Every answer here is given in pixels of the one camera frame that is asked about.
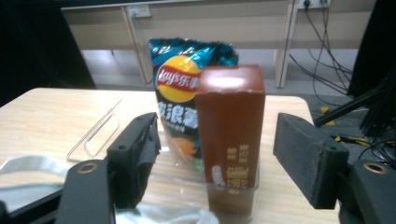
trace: power socket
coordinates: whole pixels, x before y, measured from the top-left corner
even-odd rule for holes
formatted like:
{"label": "power socket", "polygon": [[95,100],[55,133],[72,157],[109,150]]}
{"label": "power socket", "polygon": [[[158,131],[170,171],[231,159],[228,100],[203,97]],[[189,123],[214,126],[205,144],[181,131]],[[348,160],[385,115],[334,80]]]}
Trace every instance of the power socket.
{"label": "power socket", "polygon": [[[298,8],[299,9],[305,9],[304,2],[306,0],[300,0],[298,3]],[[308,8],[323,8],[323,7],[329,7],[331,0],[310,0],[310,4]]]}
{"label": "power socket", "polygon": [[151,12],[149,10],[149,5],[135,5],[128,6],[126,8],[129,18],[132,17],[150,17]]}

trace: brown carton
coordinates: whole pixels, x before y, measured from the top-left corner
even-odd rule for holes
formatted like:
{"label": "brown carton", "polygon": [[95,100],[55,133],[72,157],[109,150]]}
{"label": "brown carton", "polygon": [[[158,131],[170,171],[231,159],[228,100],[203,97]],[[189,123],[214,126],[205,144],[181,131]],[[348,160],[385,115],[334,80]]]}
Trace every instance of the brown carton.
{"label": "brown carton", "polygon": [[258,65],[209,66],[201,73],[195,103],[213,212],[251,215],[264,101]]}

